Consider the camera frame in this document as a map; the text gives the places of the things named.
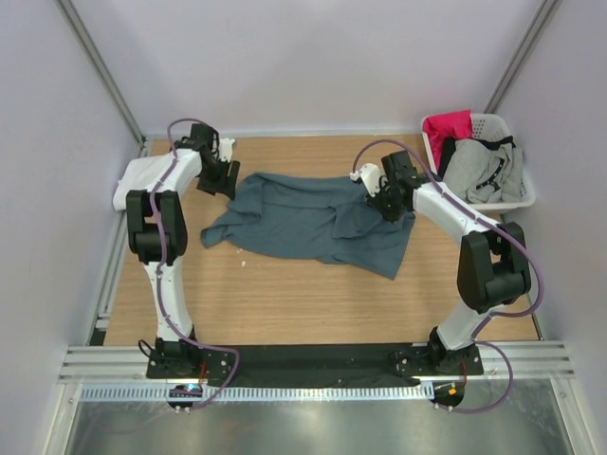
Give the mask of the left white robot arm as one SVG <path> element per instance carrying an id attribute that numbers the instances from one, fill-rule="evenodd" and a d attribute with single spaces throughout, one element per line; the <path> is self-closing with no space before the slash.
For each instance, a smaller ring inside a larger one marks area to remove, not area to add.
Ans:
<path id="1" fill-rule="evenodd" d="M 233 359 L 239 354 L 202 344 L 195 337 L 183 287 L 189 234 L 182 197 L 195 184 L 204 193 L 233 199 L 240 163 L 232 157 L 232 139 L 222 138 L 200 119 L 185 121 L 191 126 L 189 134 L 171 139 L 167 154 L 128 164 L 113 204 L 126 215 L 129 248 L 152 286 L 157 329 L 149 359 L 156 365 L 168 361 L 176 376 L 189 379 L 199 372 L 203 353 L 216 351 Z"/>

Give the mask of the blue-grey t-shirt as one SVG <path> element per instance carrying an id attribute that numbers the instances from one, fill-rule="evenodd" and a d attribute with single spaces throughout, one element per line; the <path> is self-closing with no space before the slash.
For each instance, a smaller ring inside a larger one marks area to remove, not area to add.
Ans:
<path id="1" fill-rule="evenodd" d="M 392 280 L 404 260 L 415 217 L 385 220 L 349 178 L 253 173 L 226 211 L 200 233 L 210 248 L 223 241 L 281 259 L 350 264 Z"/>

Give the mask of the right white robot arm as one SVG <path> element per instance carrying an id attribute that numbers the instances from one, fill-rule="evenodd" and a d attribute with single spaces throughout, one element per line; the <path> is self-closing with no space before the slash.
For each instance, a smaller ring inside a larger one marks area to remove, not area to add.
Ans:
<path id="1" fill-rule="evenodd" d="M 526 294 L 531 286 L 525 238 L 516 224 L 500 224 L 471 208 L 432 173 L 420 173 L 406 151 L 365 164 L 351 174 L 367 190 L 367 203 L 395 222 L 422 214 L 459 246 L 456 285 L 460 301 L 431 331 L 427 361 L 448 375 L 470 356 L 489 319 Z"/>

